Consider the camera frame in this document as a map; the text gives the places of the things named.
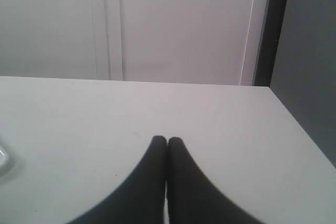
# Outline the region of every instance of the white door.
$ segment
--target white door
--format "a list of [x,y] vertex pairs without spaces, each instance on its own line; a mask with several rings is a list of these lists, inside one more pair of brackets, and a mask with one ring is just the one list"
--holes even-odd
[[109,79],[103,0],[0,0],[0,75]]
[[120,0],[124,79],[251,85],[266,2]]

